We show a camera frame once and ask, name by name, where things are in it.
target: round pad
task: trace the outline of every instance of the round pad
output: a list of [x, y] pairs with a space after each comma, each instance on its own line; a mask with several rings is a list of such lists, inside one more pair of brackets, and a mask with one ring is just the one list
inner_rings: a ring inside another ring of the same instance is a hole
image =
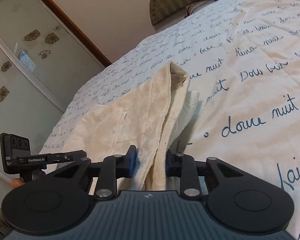
[[258, 190], [243, 190], [234, 196], [238, 207], [247, 211], [262, 211], [271, 204], [271, 198]]
[[284, 229], [294, 211], [286, 192], [253, 176], [227, 178], [209, 193], [207, 208], [223, 225], [249, 234]]
[[25, 205], [34, 212], [52, 211], [62, 203], [62, 197], [50, 190], [37, 191], [30, 193], [25, 199]]
[[81, 221], [88, 195], [65, 178], [35, 180], [12, 190], [2, 201], [2, 214], [17, 231], [49, 235]]

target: cream towel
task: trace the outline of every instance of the cream towel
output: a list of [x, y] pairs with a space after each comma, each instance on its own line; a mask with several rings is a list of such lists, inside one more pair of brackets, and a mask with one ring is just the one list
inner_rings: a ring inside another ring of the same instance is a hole
[[137, 89], [109, 105], [90, 109], [60, 152], [84, 150], [92, 162], [101, 162], [110, 155], [124, 155], [135, 145], [133, 178], [119, 180], [118, 188], [165, 190], [167, 149], [190, 121], [198, 102], [198, 92], [187, 92], [189, 80], [184, 70], [168, 62]]

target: frosted glass door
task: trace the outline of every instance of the frosted glass door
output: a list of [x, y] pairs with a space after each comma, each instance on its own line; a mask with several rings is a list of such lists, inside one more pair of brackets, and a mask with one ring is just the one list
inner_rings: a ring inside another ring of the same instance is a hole
[[32, 154], [38, 154], [62, 114], [0, 49], [0, 134], [29, 138]]
[[66, 106], [103, 70], [39, 0], [0, 0], [0, 37]]

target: white duvet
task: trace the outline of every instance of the white duvet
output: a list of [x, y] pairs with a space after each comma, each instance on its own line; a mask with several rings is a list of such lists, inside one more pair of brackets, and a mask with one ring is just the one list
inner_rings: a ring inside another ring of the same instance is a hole
[[172, 60], [200, 93], [173, 152], [209, 156], [288, 192], [300, 239], [300, 0], [219, 0], [144, 39], [75, 95], [41, 153], [62, 150], [76, 123]]

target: finger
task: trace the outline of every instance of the finger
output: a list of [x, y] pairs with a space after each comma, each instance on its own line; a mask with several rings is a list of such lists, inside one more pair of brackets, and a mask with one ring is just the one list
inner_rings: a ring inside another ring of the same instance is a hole
[[20, 187], [20, 186], [23, 185], [23, 184], [25, 184], [25, 182], [22, 181], [21, 179], [13, 179], [13, 180], [11, 181], [11, 186], [12, 186], [13, 188]]

